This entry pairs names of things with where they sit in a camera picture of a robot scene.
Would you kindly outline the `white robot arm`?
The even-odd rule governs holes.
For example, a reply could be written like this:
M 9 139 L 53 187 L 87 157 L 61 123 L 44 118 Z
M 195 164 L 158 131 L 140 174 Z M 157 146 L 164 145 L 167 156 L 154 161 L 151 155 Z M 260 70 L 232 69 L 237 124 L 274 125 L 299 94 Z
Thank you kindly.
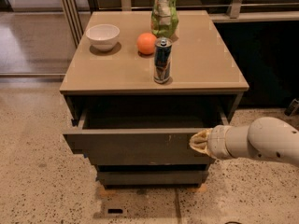
M 218 125 L 193 135 L 190 147 L 217 160 L 247 158 L 299 166 L 299 131 L 271 117 L 248 126 Z

